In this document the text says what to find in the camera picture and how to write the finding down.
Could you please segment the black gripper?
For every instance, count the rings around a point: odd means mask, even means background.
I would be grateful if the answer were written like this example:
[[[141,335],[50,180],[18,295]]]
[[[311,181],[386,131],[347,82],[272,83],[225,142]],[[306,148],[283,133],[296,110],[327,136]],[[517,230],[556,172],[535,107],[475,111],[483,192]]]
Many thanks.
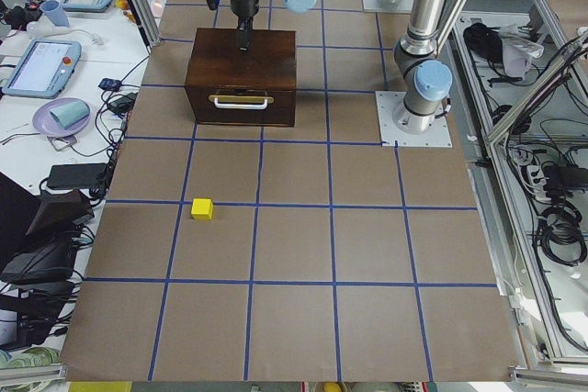
[[[239,18],[236,43],[240,51],[248,51],[251,19],[258,13],[258,0],[231,0],[231,10]]]

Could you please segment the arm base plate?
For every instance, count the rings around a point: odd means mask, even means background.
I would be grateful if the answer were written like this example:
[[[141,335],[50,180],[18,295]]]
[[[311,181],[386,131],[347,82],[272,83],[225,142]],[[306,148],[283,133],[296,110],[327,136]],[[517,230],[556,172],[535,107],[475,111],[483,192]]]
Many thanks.
[[[452,148],[447,119],[442,106],[430,116],[416,116],[404,107],[404,92],[375,93],[380,143],[386,147]]]

